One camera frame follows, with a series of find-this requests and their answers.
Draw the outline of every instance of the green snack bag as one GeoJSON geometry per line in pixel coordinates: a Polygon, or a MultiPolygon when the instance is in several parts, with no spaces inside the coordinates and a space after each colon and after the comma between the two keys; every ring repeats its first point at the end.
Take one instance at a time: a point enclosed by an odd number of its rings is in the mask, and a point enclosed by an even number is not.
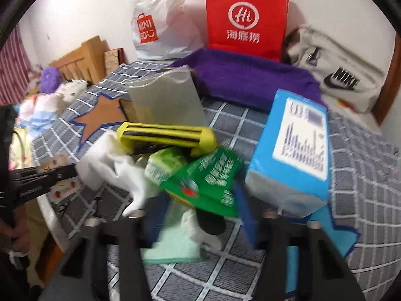
{"type": "Polygon", "coordinates": [[[234,175],[242,164],[234,151],[218,147],[212,154],[178,170],[162,182],[161,188],[191,207],[217,215],[237,217],[231,188],[234,175]]]}
{"type": "Polygon", "coordinates": [[[179,147],[162,149],[149,157],[145,168],[145,177],[160,186],[164,180],[167,180],[187,163],[179,147]]]}

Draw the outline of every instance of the purple plush toy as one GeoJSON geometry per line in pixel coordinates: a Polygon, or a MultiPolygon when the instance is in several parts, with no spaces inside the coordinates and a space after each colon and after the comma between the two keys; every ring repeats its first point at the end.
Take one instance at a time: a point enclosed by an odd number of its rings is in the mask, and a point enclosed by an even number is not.
{"type": "Polygon", "coordinates": [[[59,70],[50,66],[42,71],[39,91],[44,94],[54,93],[62,82],[63,79],[61,78],[59,70]]]}

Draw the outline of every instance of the brown star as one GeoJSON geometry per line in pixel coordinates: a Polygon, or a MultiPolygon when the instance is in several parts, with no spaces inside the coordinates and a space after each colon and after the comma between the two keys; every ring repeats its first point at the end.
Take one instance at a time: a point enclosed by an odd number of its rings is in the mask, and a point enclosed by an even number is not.
{"type": "Polygon", "coordinates": [[[76,117],[71,123],[84,126],[81,144],[101,127],[121,124],[126,121],[124,113],[120,109],[119,98],[110,98],[100,94],[96,105],[92,110],[76,117]]]}

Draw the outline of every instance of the nike logo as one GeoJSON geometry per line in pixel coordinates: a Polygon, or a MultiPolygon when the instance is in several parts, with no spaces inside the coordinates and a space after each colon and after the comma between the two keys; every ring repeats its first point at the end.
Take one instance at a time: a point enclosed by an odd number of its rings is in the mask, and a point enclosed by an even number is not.
{"type": "Polygon", "coordinates": [[[355,86],[360,80],[350,72],[340,67],[335,73],[329,74],[326,78],[324,78],[323,81],[330,88],[352,91],[355,89],[355,86]]]}

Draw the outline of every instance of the black cable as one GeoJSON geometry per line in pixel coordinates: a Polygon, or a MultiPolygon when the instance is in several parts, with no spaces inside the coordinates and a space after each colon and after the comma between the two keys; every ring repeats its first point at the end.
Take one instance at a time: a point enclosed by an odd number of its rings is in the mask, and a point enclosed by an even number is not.
{"type": "Polygon", "coordinates": [[[18,140],[20,141],[20,145],[21,145],[21,162],[22,162],[22,167],[25,167],[25,148],[24,148],[24,143],[23,140],[21,138],[21,136],[19,135],[19,133],[17,131],[13,131],[13,133],[15,133],[18,137],[18,140]]]}

